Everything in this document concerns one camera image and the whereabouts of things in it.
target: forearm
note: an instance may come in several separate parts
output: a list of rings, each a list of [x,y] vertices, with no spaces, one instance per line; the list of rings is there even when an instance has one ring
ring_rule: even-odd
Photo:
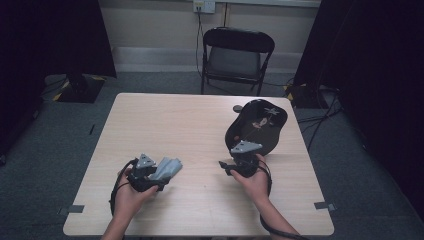
[[[290,223],[280,214],[280,212],[275,208],[269,198],[255,200],[254,204],[268,226],[281,232],[299,234],[290,225]],[[271,237],[273,240],[287,239],[275,234],[271,234]]]
[[[121,240],[129,224],[130,221],[128,220],[121,220],[116,217],[113,217],[101,239]]]

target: black backdrop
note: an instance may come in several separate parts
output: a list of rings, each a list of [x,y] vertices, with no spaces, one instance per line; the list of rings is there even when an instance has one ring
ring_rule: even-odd
[[[366,149],[424,219],[424,1],[322,0],[294,84],[340,90]]]
[[[116,77],[97,0],[0,3],[0,155],[40,104],[51,74]]]

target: gray carpet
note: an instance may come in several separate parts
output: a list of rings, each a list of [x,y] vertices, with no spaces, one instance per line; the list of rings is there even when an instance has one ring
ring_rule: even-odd
[[[267,74],[262,96],[283,97],[293,74]],[[50,76],[47,83],[63,76]],[[254,95],[250,86],[214,82],[210,95]],[[121,92],[199,94],[198,73],[118,73],[108,78],[93,104],[52,101],[54,90],[0,168],[0,239],[74,239],[63,234],[72,205],[114,98]],[[330,102],[333,93],[325,93]],[[323,116],[324,109],[295,109],[298,120]],[[309,145],[314,122],[301,123]],[[424,227],[385,169],[362,148],[344,113],[324,121],[310,147],[322,192],[337,210],[335,233],[311,239],[424,239]]]

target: wall outlet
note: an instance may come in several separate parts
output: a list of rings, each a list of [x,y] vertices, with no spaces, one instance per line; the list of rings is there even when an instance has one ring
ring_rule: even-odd
[[[214,1],[193,1],[193,12],[215,13]]]

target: human hand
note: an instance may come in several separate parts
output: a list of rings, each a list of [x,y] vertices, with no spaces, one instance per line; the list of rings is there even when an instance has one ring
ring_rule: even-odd
[[[265,158],[260,154],[256,156],[259,159],[259,166],[266,169]],[[268,199],[268,175],[262,169],[258,168],[249,178],[243,177],[235,170],[231,170],[231,175],[243,186],[244,191],[254,203]]]
[[[158,190],[158,186],[153,186],[144,192],[138,192],[127,180],[127,176],[130,172],[131,168],[125,169],[119,181],[118,186],[122,187],[120,187],[116,193],[114,211],[114,218],[127,221],[128,223],[140,210],[142,204]]]

